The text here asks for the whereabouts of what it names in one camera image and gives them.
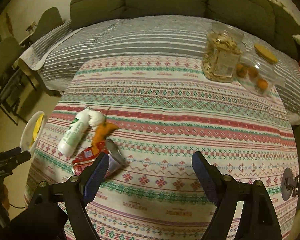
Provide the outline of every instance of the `chair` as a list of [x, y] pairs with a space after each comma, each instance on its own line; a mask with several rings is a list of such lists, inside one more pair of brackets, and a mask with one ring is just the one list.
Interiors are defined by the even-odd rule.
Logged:
[[[16, 125], [18, 123], [10, 116], [12, 113], [23, 122], [27, 123], [18, 113], [20, 103], [19, 94], [24, 88], [21, 81], [22, 70], [12, 68], [12, 64], [19, 58], [23, 50], [14, 37], [8, 37], [0, 42], [0, 109]], [[26, 76], [34, 90], [37, 90], [31, 79]]]
[[42, 36], [46, 35], [48, 32], [52, 31], [54, 28], [57, 28], [62, 24], [63, 22], [60, 13], [58, 11], [58, 8], [57, 7], [49, 8], [40, 17], [40, 20], [38, 22], [35, 31], [30, 36], [30, 41], [32, 43], [35, 43]]

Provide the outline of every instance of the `glass jar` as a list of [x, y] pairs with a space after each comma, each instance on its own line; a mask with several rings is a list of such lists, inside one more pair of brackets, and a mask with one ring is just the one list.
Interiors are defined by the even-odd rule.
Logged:
[[274, 71], [274, 66], [254, 55], [240, 57], [236, 76], [242, 86], [259, 96], [267, 96], [273, 85], [285, 87], [285, 78]]
[[232, 82], [240, 55], [245, 52], [244, 34], [223, 23], [213, 23], [207, 35], [208, 46], [203, 55], [201, 68], [205, 77], [212, 81]]

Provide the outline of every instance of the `blue gripper pad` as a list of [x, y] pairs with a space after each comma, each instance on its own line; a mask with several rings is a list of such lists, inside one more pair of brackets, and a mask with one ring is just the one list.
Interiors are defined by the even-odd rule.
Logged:
[[216, 206], [219, 204], [219, 198], [216, 190], [216, 184], [213, 182], [211, 176], [209, 175], [206, 166], [204, 165], [203, 161], [206, 162], [206, 165], [209, 165], [207, 160], [202, 160], [203, 155], [201, 152], [195, 152], [192, 155], [192, 168], [195, 174], [198, 177], [198, 180], [204, 190], [209, 201], [213, 202]]
[[86, 205], [94, 200], [108, 168], [109, 156], [105, 154], [84, 187], [83, 202]]

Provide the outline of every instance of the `patterned tablecloth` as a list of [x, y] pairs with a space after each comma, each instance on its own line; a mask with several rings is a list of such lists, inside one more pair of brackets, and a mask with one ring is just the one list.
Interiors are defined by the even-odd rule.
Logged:
[[[274, 204], [283, 238], [292, 226], [297, 197], [283, 201], [286, 167], [298, 174], [296, 145], [275, 88], [268, 98], [238, 82], [208, 81], [200, 60], [185, 57], [108, 57], [85, 63], [49, 118], [34, 154], [25, 198], [38, 183], [73, 175], [71, 158], [57, 146], [84, 107], [106, 112], [120, 129], [112, 136], [129, 163], [102, 183], [87, 206], [101, 239], [200, 239], [215, 206], [191, 167], [201, 151], [222, 174], [241, 182], [261, 179]], [[90, 145], [89, 130], [76, 154]], [[229, 232], [239, 224], [239, 204]], [[69, 239], [74, 239], [69, 222]]]

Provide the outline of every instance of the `metal screw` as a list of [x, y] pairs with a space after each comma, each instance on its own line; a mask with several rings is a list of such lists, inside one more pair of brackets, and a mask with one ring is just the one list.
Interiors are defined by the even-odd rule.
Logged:
[[255, 181], [255, 183], [259, 187], [261, 187], [263, 185], [263, 182], [261, 180], [258, 180], [258, 179]]
[[79, 177], [76, 176], [76, 175], [70, 177], [70, 181], [71, 181], [71, 182], [76, 182], [78, 179], [79, 179]]
[[46, 181], [41, 181], [39, 183], [39, 187], [45, 187], [47, 185], [47, 182]]
[[225, 181], [231, 181], [232, 177], [230, 175], [223, 175]]

